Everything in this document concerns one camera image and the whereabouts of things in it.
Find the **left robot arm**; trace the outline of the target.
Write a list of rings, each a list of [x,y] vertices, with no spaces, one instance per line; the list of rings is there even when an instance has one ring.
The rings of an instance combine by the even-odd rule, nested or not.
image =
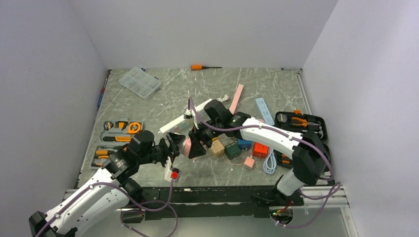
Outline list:
[[[35,212],[29,218],[32,236],[75,237],[103,216],[125,206],[150,212],[165,209],[169,201],[161,201],[159,208],[146,207],[142,188],[131,176],[141,165],[159,162],[174,183],[179,171],[172,167],[172,162],[183,150],[185,140],[184,135],[169,132],[156,144],[151,131],[138,132],[129,143],[111,153],[91,179],[65,201],[46,213]]]

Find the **light blue power strip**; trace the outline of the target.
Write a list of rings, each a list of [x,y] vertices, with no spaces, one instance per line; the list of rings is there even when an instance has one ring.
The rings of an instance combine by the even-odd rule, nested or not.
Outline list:
[[[273,120],[273,117],[268,109],[268,106],[265,100],[263,98],[256,98],[255,102],[264,122],[268,125],[273,126],[275,122]]]

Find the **pink charger plug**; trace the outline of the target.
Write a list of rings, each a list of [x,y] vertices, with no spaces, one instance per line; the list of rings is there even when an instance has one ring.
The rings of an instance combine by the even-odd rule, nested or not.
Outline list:
[[[255,164],[255,160],[252,157],[248,156],[246,157],[243,163],[243,166],[248,170],[252,170],[254,167],[254,164]]]

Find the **white power strip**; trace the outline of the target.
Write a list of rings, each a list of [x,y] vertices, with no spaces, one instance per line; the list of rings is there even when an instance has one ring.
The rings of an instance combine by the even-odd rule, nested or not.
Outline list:
[[[210,101],[211,99],[208,99],[205,102],[196,106],[196,110],[202,118],[206,116],[206,112],[204,111],[204,106]],[[160,127],[159,134],[165,134],[167,132],[179,133],[182,129],[186,128],[192,123],[194,123],[193,119],[186,119],[184,115],[181,115],[175,118],[174,120],[172,120],[171,122],[167,123],[166,125]]]

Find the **red cube socket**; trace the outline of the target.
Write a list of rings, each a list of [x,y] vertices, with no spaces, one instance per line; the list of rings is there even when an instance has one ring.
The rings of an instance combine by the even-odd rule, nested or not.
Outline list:
[[[269,155],[269,148],[261,143],[255,142],[253,145],[252,156],[265,159]]]

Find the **pink cube socket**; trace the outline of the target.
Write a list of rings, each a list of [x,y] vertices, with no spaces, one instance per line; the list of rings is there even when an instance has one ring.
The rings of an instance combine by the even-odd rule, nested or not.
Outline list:
[[[185,138],[185,140],[182,142],[180,146],[181,154],[188,158],[190,154],[190,150],[191,150],[191,139]]]

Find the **grey tool tray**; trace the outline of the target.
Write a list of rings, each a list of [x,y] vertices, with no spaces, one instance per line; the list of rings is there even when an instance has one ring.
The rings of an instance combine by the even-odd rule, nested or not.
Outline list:
[[[131,137],[143,128],[142,122],[131,120],[128,117],[105,121],[100,130],[98,142],[93,146],[90,167],[93,169],[100,168],[110,154],[129,143]]]

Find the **green cube socket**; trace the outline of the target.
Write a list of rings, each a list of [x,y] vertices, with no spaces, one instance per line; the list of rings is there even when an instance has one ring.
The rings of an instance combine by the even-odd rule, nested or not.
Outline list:
[[[237,142],[235,141],[227,143],[224,148],[224,153],[229,160],[235,159],[242,152],[242,150],[240,150],[240,148],[238,147]]]

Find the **beige cube socket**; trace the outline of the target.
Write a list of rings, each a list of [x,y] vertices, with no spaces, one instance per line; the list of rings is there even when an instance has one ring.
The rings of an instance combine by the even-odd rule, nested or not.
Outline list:
[[[213,158],[218,158],[224,155],[224,146],[219,140],[214,140],[212,142],[211,147],[209,148],[209,152]]]

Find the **clear plastic screw box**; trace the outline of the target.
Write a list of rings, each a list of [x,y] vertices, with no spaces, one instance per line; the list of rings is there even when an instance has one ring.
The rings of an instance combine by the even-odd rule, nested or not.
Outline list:
[[[147,99],[161,86],[161,81],[146,73],[144,68],[131,68],[119,79],[119,83],[140,98]]]

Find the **pink power strip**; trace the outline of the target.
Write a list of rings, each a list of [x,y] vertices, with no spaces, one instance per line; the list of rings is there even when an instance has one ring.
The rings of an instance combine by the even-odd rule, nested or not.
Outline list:
[[[229,108],[229,111],[232,114],[234,114],[235,111],[236,111],[237,105],[239,103],[240,96],[243,92],[243,88],[244,88],[243,84],[238,84],[237,89],[236,89],[235,94],[234,94],[234,97],[233,97],[233,100],[232,100],[232,103],[231,103],[230,108]]]

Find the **black tool case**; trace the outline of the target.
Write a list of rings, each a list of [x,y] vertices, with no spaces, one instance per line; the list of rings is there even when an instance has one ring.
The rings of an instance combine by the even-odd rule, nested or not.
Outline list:
[[[277,112],[274,118],[274,126],[282,130],[305,133],[313,131],[322,141],[326,141],[327,128],[323,118],[303,114],[299,110],[293,112]]]

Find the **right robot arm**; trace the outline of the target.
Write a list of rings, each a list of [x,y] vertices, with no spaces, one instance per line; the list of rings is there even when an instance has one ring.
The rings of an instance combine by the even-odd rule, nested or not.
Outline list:
[[[313,131],[286,131],[246,113],[233,114],[215,99],[209,101],[204,110],[209,116],[208,121],[199,115],[193,99],[188,99],[185,114],[194,119],[194,127],[188,134],[191,140],[188,157],[193,159],[205,155],[206,148],[212,146],[213,138],[222,134],[273,148],[293,162],[292,169],[279,178],[272,192],[272,198],[278,205],[286,204],[301,187],[315,185],[324,169],[331,168],[324,144]]]

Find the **blue cube socket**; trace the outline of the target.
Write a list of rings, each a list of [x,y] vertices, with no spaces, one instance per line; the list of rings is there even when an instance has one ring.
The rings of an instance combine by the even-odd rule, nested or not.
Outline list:
[[[237,139],[237,145],[242,151],[248,151],[252,147],[252,141]]]

